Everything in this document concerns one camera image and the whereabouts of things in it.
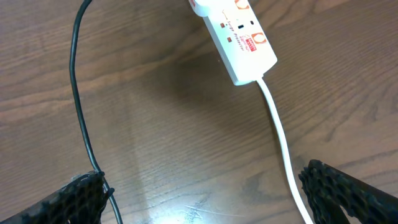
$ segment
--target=black mesh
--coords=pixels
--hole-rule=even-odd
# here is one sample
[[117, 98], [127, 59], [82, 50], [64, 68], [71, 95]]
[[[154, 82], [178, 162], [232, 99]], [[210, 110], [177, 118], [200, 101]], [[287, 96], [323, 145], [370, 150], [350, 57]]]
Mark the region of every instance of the black mesh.
[[315, 223], [398, 223], [398, 198], [342, 173], [320, 161], [310, 161], [300, 180]]
[[97, 224], [112, 194], [104, 192], [104, 173], [81, 175], [52, 195], [1, 224]]

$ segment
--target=red label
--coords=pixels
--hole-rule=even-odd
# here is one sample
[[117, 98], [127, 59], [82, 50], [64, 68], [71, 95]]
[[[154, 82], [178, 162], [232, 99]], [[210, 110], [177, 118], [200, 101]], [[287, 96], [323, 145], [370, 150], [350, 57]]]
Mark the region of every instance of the red label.
[[248, 46], [250, 47], [250, 50], [253, 52], [257, 50], [256, 46], [254, 45], [254, 42], [251, 38], [246, 39], [246, 43], [248, 43]]

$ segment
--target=white power strip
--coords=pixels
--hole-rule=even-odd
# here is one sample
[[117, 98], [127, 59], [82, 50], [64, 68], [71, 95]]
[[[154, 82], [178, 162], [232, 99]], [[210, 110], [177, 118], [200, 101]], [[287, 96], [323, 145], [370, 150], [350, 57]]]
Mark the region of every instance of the white power strip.
[[235, 85], [256, 81], [277, 62], [274, 51], [246, 0], [190, 0], [205, 20]]
[[267, 100], [279, 137], [287, 181], [306, 224], [313, 224], [295, 183], [289, 149], [276, 105], [262, 79], [277, 62], [274, 51], [248, 0], [189, 0], [203, 17], [235, 85], [257, 81]]

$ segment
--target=black wire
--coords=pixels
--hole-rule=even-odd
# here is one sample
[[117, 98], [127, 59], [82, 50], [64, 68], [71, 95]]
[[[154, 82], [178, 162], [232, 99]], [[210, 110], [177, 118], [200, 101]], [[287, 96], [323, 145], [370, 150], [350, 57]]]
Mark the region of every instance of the black wire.
[[[76, 15], [75, 23], [73, 25], [72, 46], [70, 48], [69, 73], [70, 73], [70, 83], [72, 84], [73, 98], [75, 99], [76, 112], [79, 119], [81, 133], [83, 135], [83, 140], [85, 142], [88, 158], [90, 159], [91, 165], [93, 165], [94, 170], [97, 172], [102, 172], [97, 163], [97, 160], [95, 159], [93, 148], [91, 147], [90, 143], [90, 138], [88, 137], [87, 127], [83, 116], [83, 110], [81, 109], [79, 91], [77, 88], [76, 75], [75, 75], [76, 49], [77, 49], [77, 40], [79, 37], [80, 22], [81, 18], [83, 17], [90, 3], [91, 0], [83, 0], [83, 3], [81, 4], [80, 9]], [[109, 185], [105, 180], [105, 178], [104, 178], [104, 189], [105, 191], [109, 191], [110, 193], [113, 191], [113, 189], [109, 188]], [[118, 224], [123, 224], [118, 205], [113, 195], [110, 196], [109, 200], [111, 201], [114, 215], [116, 217], [116, 220], [118, 221]]]

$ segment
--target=wooden table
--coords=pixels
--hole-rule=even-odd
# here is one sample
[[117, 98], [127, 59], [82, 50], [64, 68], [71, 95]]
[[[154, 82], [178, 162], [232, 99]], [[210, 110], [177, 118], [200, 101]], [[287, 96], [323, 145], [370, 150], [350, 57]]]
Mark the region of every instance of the wooden table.
[[[319, 159], [397, 196], [398, 1], [251, 3], [294, 172]], [[68, 76], [80, 4], [0, 1], [0, 220], [92, 170]], [[125, 223], [303, 223], [258, 87], [233, 86], [188, 1], [94, 0], [76, 74]]]

